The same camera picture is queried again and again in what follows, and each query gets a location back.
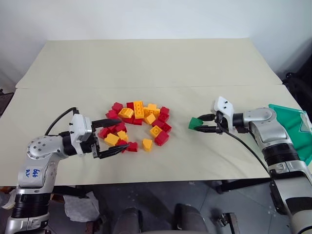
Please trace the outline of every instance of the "cable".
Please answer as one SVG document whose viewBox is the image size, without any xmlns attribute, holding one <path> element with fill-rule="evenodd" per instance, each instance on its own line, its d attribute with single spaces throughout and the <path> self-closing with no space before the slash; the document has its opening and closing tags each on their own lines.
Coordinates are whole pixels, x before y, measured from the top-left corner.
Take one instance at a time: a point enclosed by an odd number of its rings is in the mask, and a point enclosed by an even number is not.
<svg viewBox="0 0 312 234">
<path fill-rule="evenodd" d="M 232 133 L 230 133 L 228 130 L 226 130 L 225 128 L 223 128 L 221 126 L 220 123 L 217 122 L 217 125 L 219 127 L 219 129 L 221 129 L 223 132 L 225 132 L 227 135 L 235 138 L 236 140 L 238 140 L 240 143 L 243 144 L 243 146 L 245 146 L 255 157 L 256 159 L 258 159 L 258 161 L 261 163 L 262 167 L 266 170 L 266 172 L 268 171 L 267 167 L 264 165 L 264 163 L 262 162 L 262 160 L 258 157 L 258 155 L 241 139 L 239 139 L 237 136 L 233 135 Z"/>
<path fill-rule="evenodd" d="M 63 118 L 66 114 L 68 114 L 69 112 L 73 111 L 73 114 L 79 114 L 79 111 L 77 110 L 76 107 L 72 107 L 69 108 L 67 111 L 65 111 L 63 114 L 61 114 L 59 117 L 57 117 L 53 123 L 50 125 L 50 127 L 48 128 L 48 130 L 45 132 L 45 136 L 49 135 L 49 132 L 51 131 L 51 129 L 53 128 L 53 126 L 61 119 Z"/>
</svg>

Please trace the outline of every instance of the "green block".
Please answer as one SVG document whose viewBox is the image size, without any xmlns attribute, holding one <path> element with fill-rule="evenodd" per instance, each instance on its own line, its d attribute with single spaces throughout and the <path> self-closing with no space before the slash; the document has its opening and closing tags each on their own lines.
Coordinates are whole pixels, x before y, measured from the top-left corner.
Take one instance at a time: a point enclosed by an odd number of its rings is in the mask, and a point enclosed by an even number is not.
<svg viewBox="0 0 312 234">
<path fill-rule="evenodd" d="M 194 127 L 201 126 L 204 122 L 198 118 L 192 117 L 190 124 L 189 124 L 189 129 L 194 130 Z"/>
</svg>

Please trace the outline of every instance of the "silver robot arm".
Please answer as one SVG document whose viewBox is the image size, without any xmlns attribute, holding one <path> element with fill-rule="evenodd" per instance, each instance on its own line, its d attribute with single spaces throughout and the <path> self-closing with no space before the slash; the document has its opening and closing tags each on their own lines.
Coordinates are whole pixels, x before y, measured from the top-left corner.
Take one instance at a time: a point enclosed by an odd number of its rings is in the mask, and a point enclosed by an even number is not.
<svg viewBox="0 0 312 234">
<path fill-rule="evenodd" d="M 288 215 L 294 234 L 312 234 L 312 176 L 299 159 L 276 112 L 259 108 L 243 114 L 244 127 L 253 134 L 272 178 L 271 196 L 276 210 Z"/>
<path fill-rule="evenodd" d="M 92 153 L 93 158 L 118 154 L 128 145 L 110 147 L 101 152 L 95 131 L 98 127 L 109 127 L 120 122 L 116 119 L 91 122 L 89 118 L 75 113 L 69 123 L 70 131 L 33 139 L 26 148 L 26 161 L 19 171 L 15 206 L 7 220 L 5 234 L 45 233 L 59 161 L 84 153 Z"/>
<path fill-rule="evenodd" d="M 58 163 L 68 156 L 61 136 L 41 136 L 27 146 L 27 158 L 19 171 L 15 207 L 5 234 L 42 229 L 47 226 L 48 204 Z"/>
<path fill-rule="evenodd" d="M 259 108 L 234 114 L 232 104 L 223 97 L 214 101 L 211 111 L 213 114 L 199 119 L 214 120 L 217 126 L 202 125 L 194 129 L 229 135 L 236 130 L 251 133 L 268 165 L 267 171 L 272 178 L 271 197 L 276 210 L 289 216 L 292 233 L 312 234 L 311 173 L 305 162 L 299 159 L 287 131 L 277 121 L 276 112 L 270 108 Z"/>
</svg>

